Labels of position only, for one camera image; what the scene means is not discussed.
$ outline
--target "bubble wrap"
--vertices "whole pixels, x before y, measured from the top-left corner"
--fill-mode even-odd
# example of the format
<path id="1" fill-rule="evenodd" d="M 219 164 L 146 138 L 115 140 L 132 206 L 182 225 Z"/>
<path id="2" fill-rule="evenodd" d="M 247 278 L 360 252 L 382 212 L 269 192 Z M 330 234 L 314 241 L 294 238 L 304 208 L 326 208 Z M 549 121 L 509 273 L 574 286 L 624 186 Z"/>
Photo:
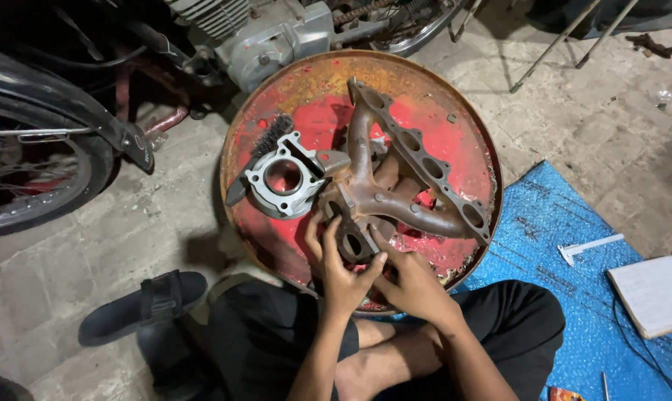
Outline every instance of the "bubble wrap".
<path id="1" fill-rule="evenodd" d="M 489 252 L 456 291 L 507 279 L 548 288 L 561 302 L 566 329 L 547 386 L 570 389 L 587 401 L 602 400 L 601 372 L 606 372 L 611 400 L 672 400 L 663 378 L 626 346 L 613 319 L 615 290 L 605 271 L 643 258 L 617 241 L 575 255 L 571 268 L 556 249 L 614 233 L 554 167 L 543 162 L 505 189 Z M 648 358 L 623 305 L 616 308 L 628 340 Z M 672 379 L 672 334 L 645 342 Z M 541 399 L 548 399 L 546 389 Z"/>

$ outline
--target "cylinder cooling fin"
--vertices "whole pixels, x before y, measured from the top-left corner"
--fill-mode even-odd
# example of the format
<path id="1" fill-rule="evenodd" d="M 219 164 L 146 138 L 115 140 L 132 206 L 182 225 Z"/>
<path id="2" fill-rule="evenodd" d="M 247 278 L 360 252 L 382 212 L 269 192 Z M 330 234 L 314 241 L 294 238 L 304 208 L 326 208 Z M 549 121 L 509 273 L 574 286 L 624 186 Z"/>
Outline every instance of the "cylinder cooling fin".
<path id="1" fill-rule="evenodd" d="M 164 0 L 182 19 L 213 39 L 222 39 L 247 23 L 248 0 Z"/>

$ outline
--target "motorcycle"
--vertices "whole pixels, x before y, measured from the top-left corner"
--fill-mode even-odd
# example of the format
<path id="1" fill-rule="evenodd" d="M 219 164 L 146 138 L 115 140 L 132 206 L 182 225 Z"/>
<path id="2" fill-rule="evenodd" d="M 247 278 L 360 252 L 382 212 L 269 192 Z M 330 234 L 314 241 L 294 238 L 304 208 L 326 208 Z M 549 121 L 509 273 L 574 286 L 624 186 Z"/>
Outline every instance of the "motorcycle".
<path id="1" fill-rule="evenodd" d="M 205 89 L 229 78 L 250 93 L 280 68 L 329 50 L 407 57 L 462 6 L 460 0 L 2 1 L 0 235 L 89 202 L 107 185 L 119 154 L 151 172 L 160 133 L 184 118 L 190 103 L 175 75 Z M 116 59 L 106 61 L 109 54 Z M 128 116 L 135 69 L 183 100 L 152 129 Z M 191 115 L 200 114 L 194 107 Z"/>

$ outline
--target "motorcycle fender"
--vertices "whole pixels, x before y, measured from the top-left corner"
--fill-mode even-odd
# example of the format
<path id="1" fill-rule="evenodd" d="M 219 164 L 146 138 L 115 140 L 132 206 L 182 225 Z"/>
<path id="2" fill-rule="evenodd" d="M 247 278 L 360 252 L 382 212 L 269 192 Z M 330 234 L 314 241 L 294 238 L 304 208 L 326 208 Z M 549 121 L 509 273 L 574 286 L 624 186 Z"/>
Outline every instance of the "motorcycle fender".
<path id="1" fill-rule="evenodd" d="M 76 123 L 75 128 L 93 128 L 145 172 L 150 173 L 153 169 L 151 144 L 138 126 L 113 117 L 91 95 L 60 77 L 35 70 L 0 53 L 0 94 L 61 114 Z"/>

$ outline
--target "cable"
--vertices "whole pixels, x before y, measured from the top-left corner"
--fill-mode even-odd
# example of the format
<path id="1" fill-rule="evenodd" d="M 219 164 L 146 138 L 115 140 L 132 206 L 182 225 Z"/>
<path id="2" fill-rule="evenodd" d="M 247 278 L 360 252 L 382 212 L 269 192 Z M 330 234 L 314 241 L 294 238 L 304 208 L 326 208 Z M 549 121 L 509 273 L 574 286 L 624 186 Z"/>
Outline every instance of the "cable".
<path id="1" fill-rule="evenodd" d="M 618 330 L 620 330 L 620 335 L 623 337 L 623 340 L 626 342 L 626 345 L 641 360 L 643 360 L 648 366 L 650 366 L 651 369 L 656 371 L 663 378 L 663 380 L 665 380 L 665 384 L 667 384 L 668 387 L 670 387 L 670 390 L 672 391 L 672 379 L 670 379 L 670 377 L 662 371 L 662 369 L 660 367 L 660 364 L 658 363 L 657 360 L 655 360 L 655 357 L 653 356 L 650 349 L 647 347 L 647 344 L 645 344 L 645 341 L 643 340 L 643 347 L 645 348 L 648 355 L 650 356 L 650 359 L 652 359 L 652 362 L 650 362 L 648 359 L 646 359 L 640 352 L 638 352 L 638 350 L 636 350 L 633 347 L 633 345 L 630 343 L 630 341 L 628 341 L 628 337 L 626 337 L 626 333 L 623 332 L 623 326 L 620 324 L 620 321 L 618 320 L 618 314 L 616 312 L 616 296 L 613 297 L 613 304 L 611 306 L 613 308 L 613 318 L 616 320 L 616 325 L 618 326 Z"/>
<path id="2" fill-rule="evenodd" d="M 42 57 L 44 60 L 51 61 L 57 64 L 61 64 L 63 66 L 71 67 L 71 68 L 84 68 L 84 69 L 90 69 L 90 70 L 95 70 L 95 69 L 101 69 L 101 68 L 111 68 L 115 66 L 120 66 L 123 63 L 126 63 L 130 61 L 131 59 L 140 56 L 148 50 L 147 47 L 141 46 L 137 48 L 136 50 L 133 50 L 132 52 L 128 53 L 127 55 L 121 57 L 120 59 L 115 59 L 112 61 L 107 61 L 105 63 L 79 63 L 77 61 L 71 61 L 71 60 L 65 60 L 62 59 L 61 57 L 56 57 L 53 54 L 49 54 L 44 52 L 43 50 L 39 50 L 37 48 L 27 46 L 22 44 L 19 46 L 20 49 L 27 50 L 28 52 Z"/>

